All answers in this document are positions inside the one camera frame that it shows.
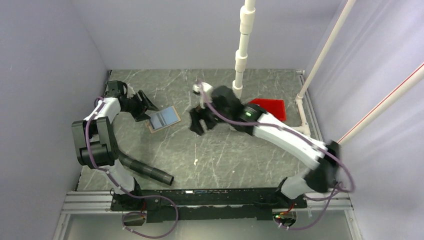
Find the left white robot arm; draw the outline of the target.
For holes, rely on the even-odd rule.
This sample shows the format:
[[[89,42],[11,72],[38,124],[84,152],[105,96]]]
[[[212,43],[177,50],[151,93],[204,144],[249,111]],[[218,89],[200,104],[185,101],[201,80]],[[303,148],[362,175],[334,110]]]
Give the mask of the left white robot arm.
[[[121,112],[129,113],[140,122],[150,119],[147,111],[158,110],[142,90],[136,91],[129,84],[114,80],[107,83],[104,95],[96,98],[89,116],[71,125],[79,164],[102,174],[131,210],[143,205],[144,196],[138,182],[119,160],[121,151],[112,123]]]

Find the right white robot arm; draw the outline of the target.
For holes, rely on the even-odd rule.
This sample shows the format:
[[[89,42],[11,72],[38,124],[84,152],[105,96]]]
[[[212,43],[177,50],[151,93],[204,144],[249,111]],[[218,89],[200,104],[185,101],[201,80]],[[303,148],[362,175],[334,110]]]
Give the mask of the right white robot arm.
[[[265,140],[293,155],[307,166],[307,170],[285,177],[278,185],[276,203],[289,207],[297,197],[310,192],[326,193],[333,185],[339,164],[335,160],[340,146],[332,141],[324,143],[306,136],[278,120],[257,104],[243,104],[227,86],[212,87],[196,83],[192,87],[200,97],[199,105],[189,112],[189,129],[199,136],[217,124],[227,123],[237,132]]]

